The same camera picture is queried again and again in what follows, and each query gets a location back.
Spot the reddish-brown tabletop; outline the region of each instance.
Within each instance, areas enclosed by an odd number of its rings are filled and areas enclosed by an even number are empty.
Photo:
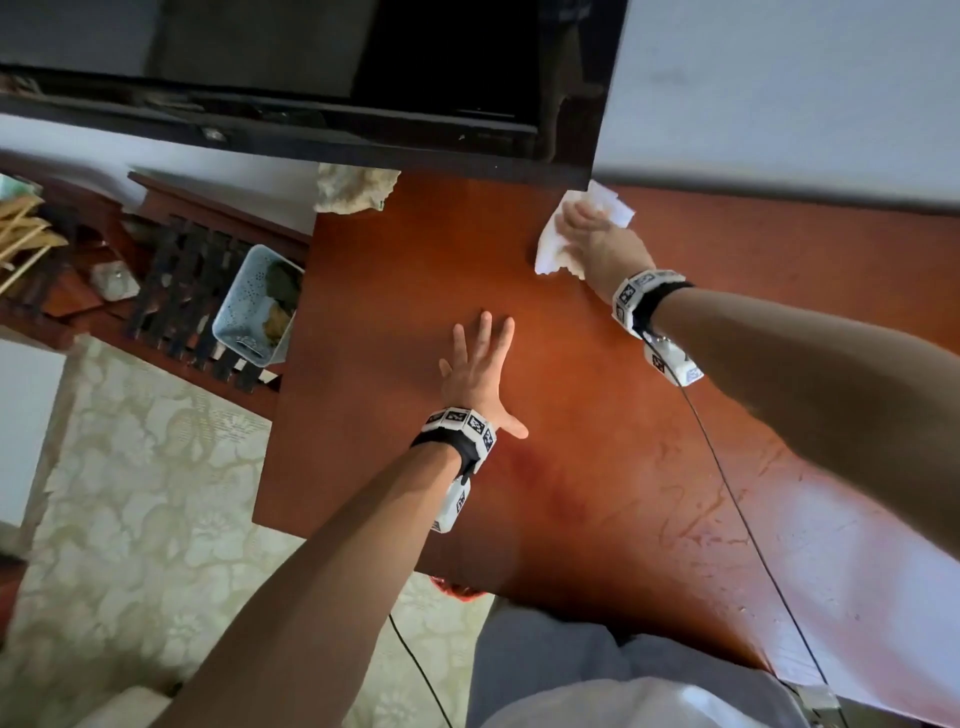
[[[702,284],[960,348],[960,221],[620,191]],[[680,392],[580,281],[533,273],[560,194],[405,173],[384,212],[319,216],[254,519],[309,535],[438,407],[452,325],[511,314],[502,391],[531,437],[501,436],[420,570],[787,680],[820,681],[816,658],[841,694],[957,722],[960,568],[700,382],[755,543]]]

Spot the gray shorts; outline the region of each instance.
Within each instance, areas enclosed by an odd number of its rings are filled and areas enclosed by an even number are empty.
[[[600,624],[565,622],[497,598],[477,640],[467,728],[538,692],[587,680],[659,677],[712,692],[771,728],[807,728],[793,696],[771,674],[653,635],[617,644]]]

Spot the flower pattern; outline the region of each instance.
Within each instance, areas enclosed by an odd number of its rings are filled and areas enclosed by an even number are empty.
[[[300,539],[251,522],[270,423],[84,337],[73,405],[0,652],[0,725],[72,726],[133,685],[188,680]],[[396,623],[455,725],[491,597],[413,574]],[[347,728],[441,728],[390,623]]]

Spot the person's right hand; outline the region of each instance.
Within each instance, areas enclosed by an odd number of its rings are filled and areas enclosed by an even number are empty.
[[[624,280],[657,267],[635,232],[614,225],[590,203],[564,203],[557,230],[569,243],[566,251],[584,266],[590,288],[605,303],[613,302]]]

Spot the white wall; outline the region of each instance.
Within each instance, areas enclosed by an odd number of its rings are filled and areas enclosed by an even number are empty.
[[[956,203],[958,29],[956,0],[634,0],[597,174]]]
[[[0,149],[59,162],[72,170],[77,182],[129,206],[143,199],[143,187],[127,180],[127,173],[136,170],[295,230],[313,231],[316,162],[256,157],[2,114]]]

